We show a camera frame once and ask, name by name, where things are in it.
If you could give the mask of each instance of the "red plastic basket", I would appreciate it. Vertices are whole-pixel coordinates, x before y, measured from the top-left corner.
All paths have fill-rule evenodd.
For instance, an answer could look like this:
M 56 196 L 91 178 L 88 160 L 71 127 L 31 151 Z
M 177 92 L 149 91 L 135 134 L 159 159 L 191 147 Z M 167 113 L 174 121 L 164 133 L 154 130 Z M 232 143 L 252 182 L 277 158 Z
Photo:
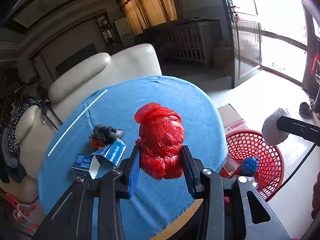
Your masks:
M 268 201 L 269 196 L 280 187 L 284 176 L 284 161 L 277 146 L 268 145 L 262 134 L 254 130 L 239 130 L 227 136 L 228 156 L 239 164 L 248 157 L 259 158 L 256 173 L 258 192 Z

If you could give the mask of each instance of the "yellow curtain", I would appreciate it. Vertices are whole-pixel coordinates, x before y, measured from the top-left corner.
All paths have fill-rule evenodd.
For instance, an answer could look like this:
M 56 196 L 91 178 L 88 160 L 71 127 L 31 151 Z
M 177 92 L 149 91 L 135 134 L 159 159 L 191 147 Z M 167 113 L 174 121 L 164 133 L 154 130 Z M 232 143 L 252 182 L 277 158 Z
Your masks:
M 121 0 L 135 35 L 144 29 L 177 19 L 173 0 Z

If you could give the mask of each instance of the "round table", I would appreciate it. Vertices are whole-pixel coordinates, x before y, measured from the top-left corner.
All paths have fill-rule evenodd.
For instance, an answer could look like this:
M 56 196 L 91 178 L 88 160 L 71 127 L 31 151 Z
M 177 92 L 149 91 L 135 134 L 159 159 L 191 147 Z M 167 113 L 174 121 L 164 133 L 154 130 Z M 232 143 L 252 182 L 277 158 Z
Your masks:
M 136 78 L 93 93 L 57 131 L 38 175 L 39 198 L 45 213 L 50 211 L 74 181 L 75 174 L 71 166 L 76 153 L 92 152 L 88 137 L 93 127 L 102 124 L 123 129 L 125 135 L 122 140 L 127 148 L 121 159 L 129 158 L 135 140 L 139 137 L 139 124 L 134 121 L 134 114 L 141 106 L 150 102 L 160 103 L 176 111 L 181 116 L 185 129 L 184 145 L 188 145 L 193 157 L 201 159 L 206 168 L 220 170 L 228 151 L 220 115 L 210 98 L 195 85 L 178 78 Z M 90 107 L 77 119 L 88 106 Z M 112 168 L 112 164 L 105 161 L 98 177 Z M 184 176 L 158 181 L 140 170 L 134 196 L 130 200 L 120 200 L 125 239 L 145 240 L 156 235 L 193 202 Z M 96 237 L 97 200 L 94 206 L 93 238 Z

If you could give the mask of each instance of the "white sofa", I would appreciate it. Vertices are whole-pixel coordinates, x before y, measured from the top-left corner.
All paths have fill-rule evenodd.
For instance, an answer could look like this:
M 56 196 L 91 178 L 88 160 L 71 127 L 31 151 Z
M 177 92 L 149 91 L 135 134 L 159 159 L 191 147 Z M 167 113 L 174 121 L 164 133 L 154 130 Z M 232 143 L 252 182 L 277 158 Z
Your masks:
M 48 96 L 52 109 L 64 121 L 90 94 L 98 89 L 132 78 L 161 75 L 160 65 L 152 45 L 141 44 L 112 56 L 98 53 L 80 62 L 59 77 L 49 88 Z M 60 123 L 48 113 L 59 127 Z M 56 129 L 46 121 L 37 106 L 31 106 L 21 117 L 16 138 L 21 146 L 20 162 L 27 176 L 18 184 L 0 181 L 0 187 L 17 199 L 32 202 L 38 196 L 37 176 L 44 153 Z

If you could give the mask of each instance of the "orange plastic wrapper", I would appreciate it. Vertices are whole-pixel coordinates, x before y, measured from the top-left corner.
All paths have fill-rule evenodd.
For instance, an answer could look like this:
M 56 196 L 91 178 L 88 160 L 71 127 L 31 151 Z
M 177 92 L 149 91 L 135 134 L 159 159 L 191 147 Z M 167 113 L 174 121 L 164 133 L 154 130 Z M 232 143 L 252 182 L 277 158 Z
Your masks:
M 140 168 L 154 179 L 177 179 L 183 174 L 180 149 L 184 140 L 181 117 L 158 103 L 138 109 Z

